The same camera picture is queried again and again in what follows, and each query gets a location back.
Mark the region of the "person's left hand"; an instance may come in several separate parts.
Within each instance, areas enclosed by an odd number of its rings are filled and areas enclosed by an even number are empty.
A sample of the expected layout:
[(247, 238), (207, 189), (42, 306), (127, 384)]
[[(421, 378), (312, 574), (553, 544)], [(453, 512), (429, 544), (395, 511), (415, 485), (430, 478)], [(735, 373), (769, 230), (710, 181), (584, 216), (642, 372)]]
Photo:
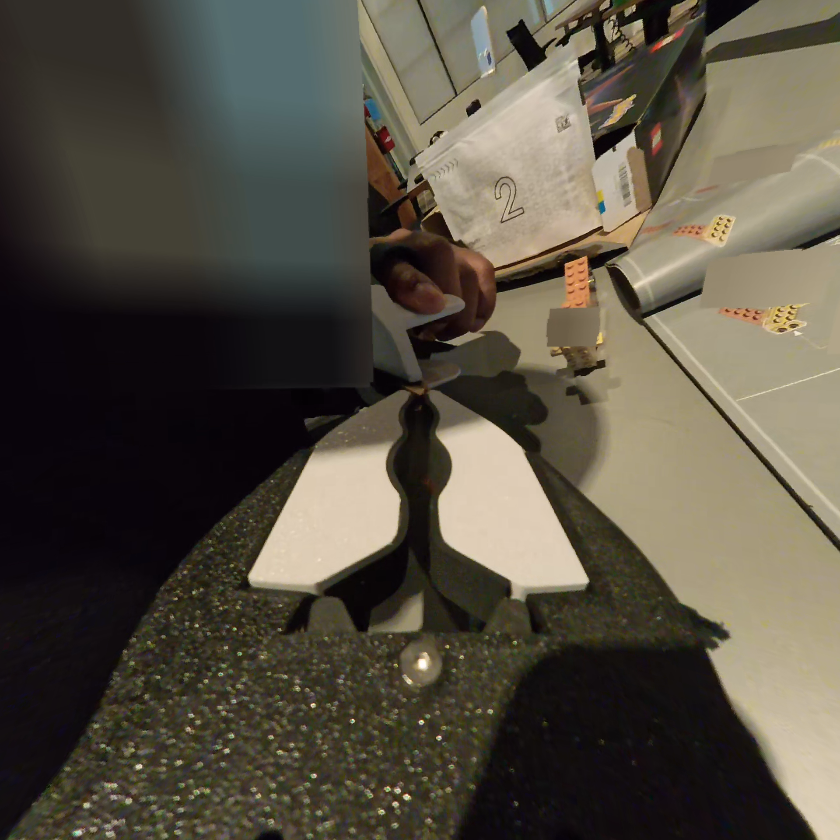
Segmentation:
[(411, 312), (441, 312), (445, 295), (464, 308), (415, 330), (422, 341), (454, 340), (482, 330), (497, 303), (493, 265), (483, 255), (424, 231), (396, 230), (369, 239), (371, 274), (391, 299)]

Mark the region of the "long wooden top table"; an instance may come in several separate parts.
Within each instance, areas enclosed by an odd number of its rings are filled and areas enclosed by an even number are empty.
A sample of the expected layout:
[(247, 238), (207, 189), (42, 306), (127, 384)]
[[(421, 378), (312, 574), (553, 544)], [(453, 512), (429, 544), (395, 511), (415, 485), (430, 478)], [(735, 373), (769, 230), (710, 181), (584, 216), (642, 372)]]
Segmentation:
[(579, 57), (581, 71), (612, 69), (616, 48), (608, 37), (612, 31), (625, 53), (654, 47), (675, 36), (680, 26), (695, 20), (705, 23), (707, 2), (691, 1), (584, 1), (574, 2), (560, 13), (554, 26), (555, 37), (549, 46), (566, 47), (572, 38), (590, 30), (594, 47)]

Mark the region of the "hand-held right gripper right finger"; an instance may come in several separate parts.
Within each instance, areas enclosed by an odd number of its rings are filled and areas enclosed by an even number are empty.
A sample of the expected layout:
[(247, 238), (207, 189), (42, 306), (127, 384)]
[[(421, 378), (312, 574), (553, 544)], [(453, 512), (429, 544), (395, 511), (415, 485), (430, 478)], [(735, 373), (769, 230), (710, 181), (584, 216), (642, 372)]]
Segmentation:
[(590, 579), (528, 453), (498, 425), (441, 392), (429, 394), (435, 441), (449, 457), (437, 498), (443, 543), (501, 578), (509, 595), (581, 592)]

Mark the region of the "white printed paper bag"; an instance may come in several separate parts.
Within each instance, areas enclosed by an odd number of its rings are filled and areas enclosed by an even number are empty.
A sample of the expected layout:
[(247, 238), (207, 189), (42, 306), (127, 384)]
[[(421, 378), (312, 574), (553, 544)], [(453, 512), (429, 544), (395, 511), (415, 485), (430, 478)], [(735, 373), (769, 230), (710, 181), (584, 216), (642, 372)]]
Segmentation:
[(500, 268), (602, 226), (581, 71), (556, 49), (416, 158), (452, 238)]

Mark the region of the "orange and tan brick model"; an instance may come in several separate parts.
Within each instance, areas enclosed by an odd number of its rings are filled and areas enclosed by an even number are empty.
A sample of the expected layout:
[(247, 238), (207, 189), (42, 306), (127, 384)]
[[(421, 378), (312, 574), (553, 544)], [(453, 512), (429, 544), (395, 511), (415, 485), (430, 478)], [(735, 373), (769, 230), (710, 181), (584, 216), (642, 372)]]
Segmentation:
[(563, 267), (565, 300), (549, 312), (546, 339), (552, 356), (562, 356), (574, 376), (588, 375), (602, 362), (604, 317), (588, 259)]

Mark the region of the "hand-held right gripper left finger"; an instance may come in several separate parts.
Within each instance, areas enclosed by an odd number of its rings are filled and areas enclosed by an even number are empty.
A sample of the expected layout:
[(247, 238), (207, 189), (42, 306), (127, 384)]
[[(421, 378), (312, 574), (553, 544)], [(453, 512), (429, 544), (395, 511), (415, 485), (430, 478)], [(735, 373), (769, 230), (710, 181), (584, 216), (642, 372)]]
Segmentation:
[(407, 529), (395, 458), (408, 392), (368, 406), (314, 446), (248, 573), (255, 589), (322, 595), (393, 551)]

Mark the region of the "grey instruction booklet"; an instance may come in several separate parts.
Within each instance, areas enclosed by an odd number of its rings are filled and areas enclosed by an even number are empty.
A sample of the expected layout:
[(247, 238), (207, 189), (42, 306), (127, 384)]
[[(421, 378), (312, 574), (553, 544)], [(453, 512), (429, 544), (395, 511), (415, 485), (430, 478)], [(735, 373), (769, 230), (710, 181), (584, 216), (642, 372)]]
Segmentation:
[(640, 318), (835, 543), (838, 130), (647, 215), (609, 264)]

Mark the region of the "dark printed cardboard box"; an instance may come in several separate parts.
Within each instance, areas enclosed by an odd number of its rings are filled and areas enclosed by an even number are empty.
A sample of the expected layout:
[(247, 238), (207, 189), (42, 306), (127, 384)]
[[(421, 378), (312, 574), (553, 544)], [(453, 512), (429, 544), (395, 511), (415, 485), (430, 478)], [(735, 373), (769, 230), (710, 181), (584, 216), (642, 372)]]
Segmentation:
[(704, 42), (704, 19), (691, 19), (583, 85), (605, 232), (662, 193), (706, 97)]

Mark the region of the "black office chair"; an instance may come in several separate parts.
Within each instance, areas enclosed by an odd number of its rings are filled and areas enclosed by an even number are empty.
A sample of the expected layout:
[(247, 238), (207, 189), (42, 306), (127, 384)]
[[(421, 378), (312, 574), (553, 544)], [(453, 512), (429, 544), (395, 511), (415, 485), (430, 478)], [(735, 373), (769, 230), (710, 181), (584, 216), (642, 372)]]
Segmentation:
[(556, 43), (556, 38), (552, 38), (547, 45), (540, 45), (523, 19), (507, 30), (507, 37), (527, 72), (542, 64), (547, 58), (548, 48)]

